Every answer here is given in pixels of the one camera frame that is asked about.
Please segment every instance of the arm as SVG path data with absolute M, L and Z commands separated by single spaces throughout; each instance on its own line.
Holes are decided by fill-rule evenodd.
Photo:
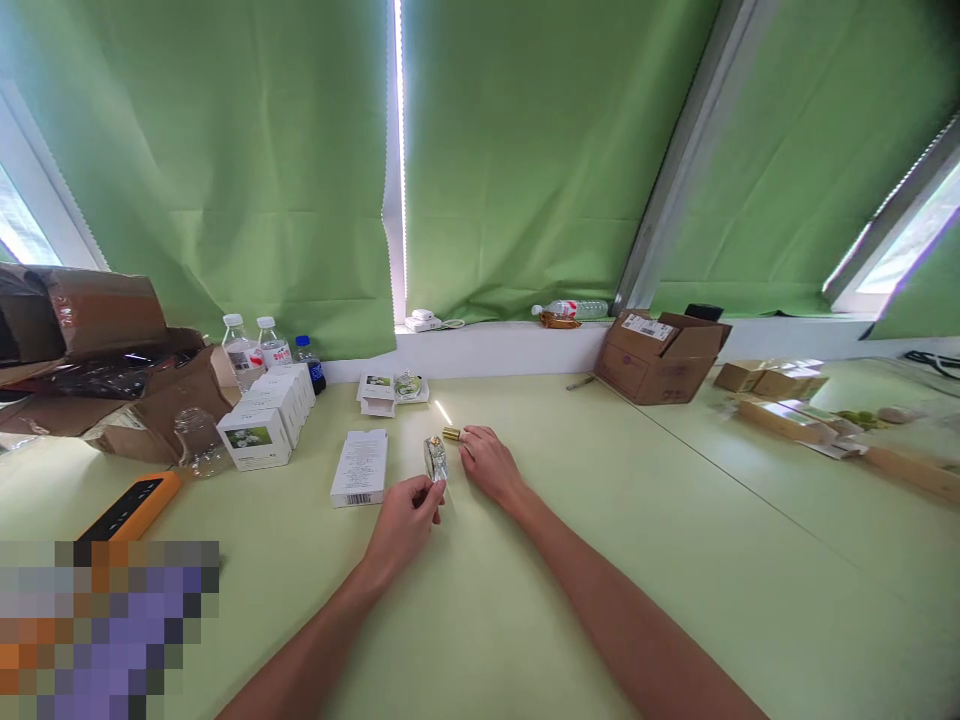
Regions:
M 645 718 L 766 717 L 669 615 L 527 487 L 490 428 L 465 429 L 460 457 L 467 476 L 540 552 L 617 684 Z
M 427 543 L 431 523 L 440 524 L 438 508 L 444 504 L 445 488 L 445 481 L 434 485 L 420 475 L 387 491 L 363 560 L 327 604 L 230 701 L 220 720 L 317 717 L 367 615 Z

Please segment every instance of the hand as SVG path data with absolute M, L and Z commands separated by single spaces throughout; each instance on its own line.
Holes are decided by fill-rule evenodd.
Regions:
M 467 425 L 460 433 L 460 459 L 467 477 L 508 512 L 527 490 L 510 449 L 488 427 Z
M 430 526 L 440 524 L 446 487 L 446 480 L 417 475 L 387 490 L 362 562 L 380 582 L 392 582 L 427 544 Z

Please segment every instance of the green curtain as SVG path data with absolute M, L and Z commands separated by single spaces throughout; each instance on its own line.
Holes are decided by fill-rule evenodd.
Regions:
M 654 298 L 829 312 L 820 291 L 955 109 L 955 0 L 782 0 Z
M 386 0 L 0 0 L 0 53 L 112 269 L 219 339 L 395 347 Z
M 405 0 L 407 308 L 614 296 L 717 0 Z
M 871 340 L 960 336 L 960 221 L 900 281 Z

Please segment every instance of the forearm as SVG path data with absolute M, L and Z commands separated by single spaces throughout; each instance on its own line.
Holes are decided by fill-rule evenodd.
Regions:
M 617 683 L 648 720 L 765 715 L 670 617 L 532 491 L 504 504 L 573 605 Z
M 224 708 L 220 720 L 316 718 L 386 585 L 386 578 L 364 563 L 354 568 L 326 605 Z

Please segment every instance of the orange device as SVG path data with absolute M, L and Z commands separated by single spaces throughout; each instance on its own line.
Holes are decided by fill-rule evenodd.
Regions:
M 175 472 L 151 473 L 137 478 L 78 541 L 139 540 L 182 486 L 183 481 Z

